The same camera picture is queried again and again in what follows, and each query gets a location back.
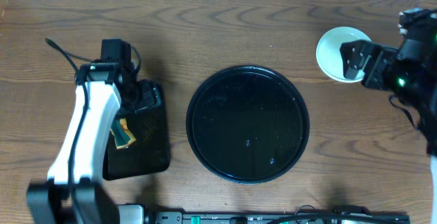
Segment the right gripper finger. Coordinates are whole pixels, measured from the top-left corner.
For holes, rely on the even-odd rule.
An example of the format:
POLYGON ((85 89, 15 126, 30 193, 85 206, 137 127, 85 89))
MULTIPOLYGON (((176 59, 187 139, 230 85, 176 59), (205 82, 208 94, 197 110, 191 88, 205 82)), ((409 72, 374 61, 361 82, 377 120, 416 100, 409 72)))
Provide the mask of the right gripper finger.
POLYGON ((373 61, 376 45, 367 40, 344 42, 340 46, 340 54, 344 64, 364 64, 373 61))
POLYGON ((346 79, 363 79, 365 73, 363 71, 365 60, 362 58, 343 60, 343 75, 346 79))

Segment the light blue plate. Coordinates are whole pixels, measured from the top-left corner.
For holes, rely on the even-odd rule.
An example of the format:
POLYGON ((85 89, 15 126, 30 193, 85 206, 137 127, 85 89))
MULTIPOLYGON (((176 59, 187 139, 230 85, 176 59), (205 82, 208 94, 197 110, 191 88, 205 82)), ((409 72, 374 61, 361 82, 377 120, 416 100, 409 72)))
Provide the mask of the light blue plate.
POLYGON ((315 56, 321 71, 329 78, 342 83, 357 83, 363 80, 360 70, 356 77, 347 79, 343 75, 343 61, 340 47, 345 42, 371 39, 362 31, 352 27, 336 27, 327 31, 318 42, 315 56))

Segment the yellow green sponge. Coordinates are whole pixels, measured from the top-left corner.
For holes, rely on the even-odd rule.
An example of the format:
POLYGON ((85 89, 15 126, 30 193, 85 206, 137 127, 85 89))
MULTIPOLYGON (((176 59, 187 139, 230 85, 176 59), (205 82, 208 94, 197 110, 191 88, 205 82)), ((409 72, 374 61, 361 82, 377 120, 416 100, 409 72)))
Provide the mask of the yellow green sponge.
POLYGON ((126 118, 113 120, 111 124, 111 134, 114 137, 117 150, 127 148, 137 141, 137 138, 128 129, 126 118))

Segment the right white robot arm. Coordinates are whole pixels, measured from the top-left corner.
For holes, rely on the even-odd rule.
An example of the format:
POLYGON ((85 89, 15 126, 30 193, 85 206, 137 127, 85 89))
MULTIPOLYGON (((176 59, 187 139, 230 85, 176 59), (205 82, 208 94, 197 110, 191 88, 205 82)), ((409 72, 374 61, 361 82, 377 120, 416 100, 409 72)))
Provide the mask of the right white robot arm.
POLYGON ((412 123, 427 141, 430 157, 433 200, 431 223, 436 223, 436 51, 430 40, 406 39, 399 49, 366 40, 346 42, 339 50, 343 75, 351 79, 364 72, 362 85, 369 89, 391 91, 419 113, 412 123))

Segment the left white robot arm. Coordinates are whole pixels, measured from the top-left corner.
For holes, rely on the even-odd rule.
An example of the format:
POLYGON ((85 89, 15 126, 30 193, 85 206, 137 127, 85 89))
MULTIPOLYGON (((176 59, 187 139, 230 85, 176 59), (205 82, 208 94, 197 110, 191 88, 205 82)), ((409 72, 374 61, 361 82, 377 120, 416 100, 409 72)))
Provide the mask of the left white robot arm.
POLYGON ((117 205, 103 188, 112 123, 162 103, 154 81, 132 67, 85 64, 75 75, 76 101, 64 143, 46 182, 31 183, 27 205, 35 223, 147 223, 141 204, 117 205))

